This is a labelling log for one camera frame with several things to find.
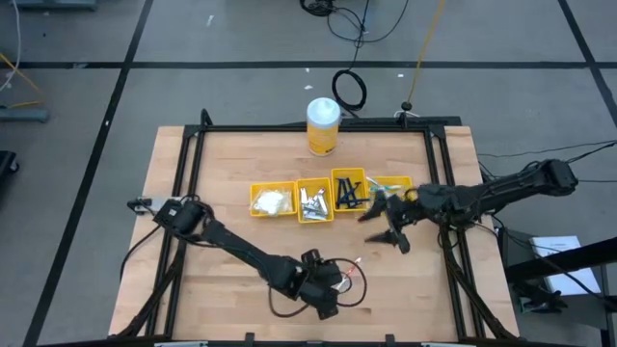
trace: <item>gray floor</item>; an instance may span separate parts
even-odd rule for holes
[[[22,14],[26,62],[121,62],[144,0],[100,1],[96,13]],[[356,11],[362,2],[339,0]],[[580,29],[597,61],[617,61],[617,3],[571,0]],[[397,30],[366,44],[363,61],[416,59],[436,2],[412,0]],[[375,0],[369,35],[385,32],[403,1]],[[342,21],[333,26],[348,29]],[[13,10],[0,5],[0,51],[14,57]],[[353,46],[329,32],[325,19],[297,1],[155,0],[137,50],[138,62],[347,61]],[[461,62],[582,62],[557,1],[447,1],[427,60]],[[45,92],[47,124],[0,123],[0,148],[18,153],[21,171],[0,205],[0,346],[20,345],[67,224],[119,71],[25,69]],[[306,105],[331,96],[335,68],[132,69],[103,150],[40,343],[102,338],[118,291],[118,270],[134,216],[127,200],[144,184],[156,128],[195,122],[205,107],[215,123],[258,124],[302,120]],[[6,70],[0,70],[4,76]],[[406,97],[411,68],[358,68],[368,86],[360,115],[390,117]],[[617,91],[617,70],[603,70]],[[341,81],[344,98],[358,97]],[[36,95],[15,79],[0,104]],[[472,127],[478,152],[506,153],[617,138],[587,68],[427,68],[415,111],[460,116]],[[581,150],[557,153],[568,158]],[[496,174],[530,160],[482,158]],[[574,164],[586,179],[615,179],[609,149]],[[582,184],[563,199],[534,198],[503,211],[510,227],[539,235],[575,234],[583,244],[615,234],[617,184]],[[617,270],[609,269],[612,294]],[[532,340],[599,345],[598,331],[569,317],[520,315]]]

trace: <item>yellow container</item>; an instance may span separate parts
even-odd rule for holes
[[[325,189],[324,200],[326,201],[326,205],[328,206],[328,217],[326,217],[325,221],[319,220],[305,220],[302,217],[302,205],[300,204],[300,189],[305,188],[307,190],[307,197],[314,197],[320,189]],[[298,222],[300,223],[321,223],[321,222],[331,222],[335,218],[335,212],[333,211],[333,196],[332,196],[332,186],[330,185],[330,179],[326,178],[303,178],[298,179],[296,181],[296,197],[297,197],[297,206],[298,206]]]
[[[267,213],[254,211],[253,202],[262,190],[281,190],[291,192],[291,206],[292,210],[289,212],[281,212],[278,216],[289,216],[298,213],[298,190],[296,189],[296,182],[266,182],[256,183],[251,185],[251,216],[253,217],[272,217]]]
[[[359,204],[355,208],[347,207],[346,203],[342,203],[339,207],[336,207],[336,201],[338,200],[338,179],[339,178],[349,178],[351,181],[352,187],[356,185],[356,182],[359,182],[360,185],[358,189],[356,189],[355,195],[357,199],[367,199],[368,195],[368,185],[366,184],[366,174],[364,173],[363,168],[353,168],[353,169],[332,169],[332,191],[333,191],[333,199],[335,202],[335,211],[336,212],[355,212],[355,211],[366,211],[368,206],[370,205],[370,201],[363,202]]]
[[[398,194],[399,197],[401,197],[401,199],[405,198],[405,192],[410,189],[410,188],[414,188],[414,182],[412,181],[412,178],[409,176],[375,176],[375,177],[371,177],[372,179],[376,180],[377,183],[379,183],[382,186],[401,186],[401,189],[399,189],[398,191],[396,191],[396,194]],[[417,199],[417,194],[416,192],[412,192],[410,194],[410,198],[412,200]]]

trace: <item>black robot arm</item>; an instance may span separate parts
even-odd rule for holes
[[[578,180],[568,163],[551,159],[532,162],[518,173],[498,177],[475,186],[421,185],[417,199],[400,199],[378,191],[371,208],[359,218],[360,222],[379,217],[385,212],[389,229],[366,239],[398,246],[403,254],[409,242],[402,227],[428,219],[443,227],[469,227],[489,211],[534,195],[566,196],[574,192]]]
[[[310,250],[302,254],[302,261],[290,256],[267,254],[214,219],[204,223],[201,240],[257,269],[268,285],[285,297],[291,300],[300,298],[315,307],[319,319],[338,314],[338,291],[332,286],[342,281],[342,275],[336,263],[323,260],[319,251]]]

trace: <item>wooden tabletop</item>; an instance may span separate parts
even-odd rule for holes
[[[446,128],[457,184],[481,181],[468,127]],[[168,197],[172,191],[181,127],[159,128],[144,188],[145,196]],[[309,153],[305,133],[206,133],[197,192],[213,206],[228,229],[269,254],[300,254],[316,248],[322,256],[362,257],[368,293],[358,307],[341,307],[339,314],[320,321],[313,308],[282,319],[269,310],[267,286],[255,269],[222,250],[189,247],[178,311],[175,339],[383,341],[455,341],[443,253],[438,228],[427,221],[404,229],[412,249],[401,254],[392,246],[366,244],[368,235],[387,228],[385,218],[365,224],[356,213],[337,213],[332,223],[300,225],[295,216],[255,218],[249,215],[250,186],[264,181],[329,177],[333,168],[365,169],[372,175],[409,175],[414,184],[430,182],[423,137],[412,133],[340,133],[338,146],[327,157]],[[435,142],[439,156],[439,145]],[[188,185],[190,159],[184,189]],[[138,217],[131,244],[155,227],[151,217]],[[162,232],[128,261],[121,282],[110,334],[124,328],[151,293]],[[518,328],[501,267],[496,238],[476,227],[468,231],[475,283],[495,316],[513,334]],[[356,301],[362,281],[353,277],[350,292],[340,301]],[[473,335],[469,302],[461,291],[468,335]],[[162,332],[167,297],[162,301],[157,331]],[[290,312],[302,303],[278,293],[274,305]]]

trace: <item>floor tile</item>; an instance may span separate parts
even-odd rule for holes
[[[617,61],[617,3],[610,0],[570,0],[580,31],[598,62]]]
[[[15,151],[20,164],[0,204],[2,346],[23,342],[118,78],[116,70],[26,73],[45,92],[51,118],[0,123],[0,148]],[[0,93],[0,104],[29,99],[18,80]]]
[[[122,62],[144,0],[106,0],[98,10],[21,11],[22,61]],[[0,6],[0,52],[15,60],[12,7]]]
[[[340,0],[339,7],[362,15],[362,1]],[[366,21],[367,40],[381,37],[405,2],[373,1]],[[367,43],[358,59],[414,61],[437,2],[411,0],[403,20],[386,39]],[[354,37],[341,15],[332,26]],[[556,2],[446,1],[430,42],[427,60],[580,61],[582,56]],[[332,35],[323,17],[305,13],[298,2],[157,1],[140,44],[138,61],[350,61],[351,42]]]

